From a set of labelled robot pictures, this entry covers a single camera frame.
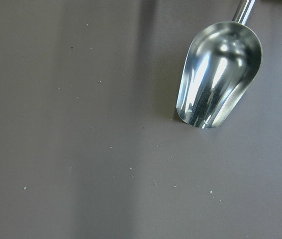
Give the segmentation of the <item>metal scoop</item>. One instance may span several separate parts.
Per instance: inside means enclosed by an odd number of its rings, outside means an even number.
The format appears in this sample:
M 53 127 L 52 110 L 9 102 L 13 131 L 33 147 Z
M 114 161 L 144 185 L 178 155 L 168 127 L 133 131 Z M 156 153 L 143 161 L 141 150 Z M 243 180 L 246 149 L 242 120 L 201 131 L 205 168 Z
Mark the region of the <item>metal scoop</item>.
M 262 45 L 247 26 L 254 4 L 240 1 L 232 20 L 206 27 L 191 42 L 176 102 L 186 124 L 221 126 L 257 75 Z

